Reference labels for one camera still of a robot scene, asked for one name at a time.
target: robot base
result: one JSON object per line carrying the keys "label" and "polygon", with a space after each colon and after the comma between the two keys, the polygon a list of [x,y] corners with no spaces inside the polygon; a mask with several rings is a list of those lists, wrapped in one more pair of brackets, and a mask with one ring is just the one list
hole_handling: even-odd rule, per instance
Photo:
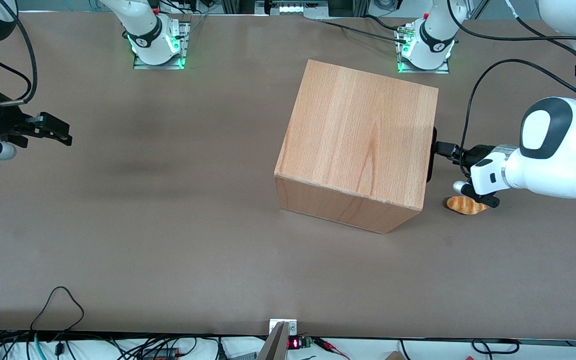
{"label": "robot base", "polygon": [[179,52],[170,57],[170,60],[163,64],[146,64],[137,54],[134,55],[133,69],[138,70],[183,70],[186,67],[186,53],[188,52],[188,38],[190,35],[190,22],[179,22],[177,31],[173,29],[173,37],[170,38],[171,46],[179,48]]}
{"label": "robot base", "polygon": [[398,73],[425,73],[425,74],[448,74],[450,69],[448,68],[448,58],[443,61],[441,66],[438,68],[425,70],[423,68],[418,68],[414,66],[409,59],[407,59],[403,53],[407,53],[412,49],[413,39],[415,34],[414,23],[407,23],[405,26],[394,30],[395,39],[403,39],[406,43],[395,43],[395,50],[397,51],[397,71]]}

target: tabletop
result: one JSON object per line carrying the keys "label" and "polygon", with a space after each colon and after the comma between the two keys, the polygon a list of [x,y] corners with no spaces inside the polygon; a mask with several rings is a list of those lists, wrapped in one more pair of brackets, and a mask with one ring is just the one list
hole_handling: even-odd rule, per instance
{"label": "tabletop", "polygon": [[[184,70],[133,70],[111,13],[20,18],[39,71],[22,108],[69,123],[73,145],[30,139],[0,162],[0,329],[27,329],[64,285],[86,310],[76,330],[261,335],[286,317],[327,337],[576,339],[576,200],[510,189],[498,208],[459,215],[442,200],[463,176],[438,157],[421,214],[381,235],[281,210],[274,183],[308,59],[439,88],[438,139],[458,142],[482,71],[520,58],[572,82],[560,48],[460,32],[449,75],[409,74],[389,41],[300,16],[208,16]],[[0,61],[29,74],[27,54],[18,30],[0,42]],[[24,85],[0,69],[1,92]],[[573,94],[521,64],[493,70],[466,146],[517,144],[547,96]],[[58,294],[37,328],[77,317]]]}

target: wooden box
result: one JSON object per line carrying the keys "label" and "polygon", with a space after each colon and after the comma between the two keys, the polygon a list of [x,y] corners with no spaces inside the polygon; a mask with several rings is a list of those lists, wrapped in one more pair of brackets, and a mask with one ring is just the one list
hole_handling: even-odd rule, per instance
{"label": "wooden box", "polygon": [[421,212],[437,92],[309,60],[274,169],[279,205],[377,233]]}

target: metal bracket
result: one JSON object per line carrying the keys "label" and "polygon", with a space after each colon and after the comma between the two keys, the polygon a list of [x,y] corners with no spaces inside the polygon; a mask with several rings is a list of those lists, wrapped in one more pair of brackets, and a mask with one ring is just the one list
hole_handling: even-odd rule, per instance
{"label": "metal bracket", "polygon": [[277,326],[278,322],[288,323],[288,335],[291,337],[297,335],[297,320],[295,319],[270,319],[270,322],[268,323],[268,334],[273,332],[273,329]]}
{"label": "metal bracket", "polygon": [[270,335],[263,343],[256,360],[286,360],[290,335],[297,335],[297,320],[270,319]]}

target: mounting plate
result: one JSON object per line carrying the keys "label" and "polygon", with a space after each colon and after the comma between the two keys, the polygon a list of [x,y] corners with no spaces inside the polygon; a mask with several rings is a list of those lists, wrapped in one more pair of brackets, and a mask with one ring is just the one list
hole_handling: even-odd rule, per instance
{"label": "mounting plate", "polygon": [[170,38],[170,44],[174,47],[179,47],[180,50],[170,60],[163,64],[146,64],[137,54],[134,55],[133,69],[144,70],[183,70],[186,67],[186,53],[188,52],[188,37],[190,35],[190,22],[180,22],[178,19],[173,19],[174,22],[179,24],[178,30],[173,30]]}
{"label": "mounting plate", "polygon": [[270,322],[268,324],[268,334],[273,332],[273,329],[275,328],[278,322],[287,322],[288,325],[290,326],[289,328],[290,333],[288,333],[288,335],[290,335],[291,337],[297,335],[297,320],[295,319],[270,319]]}

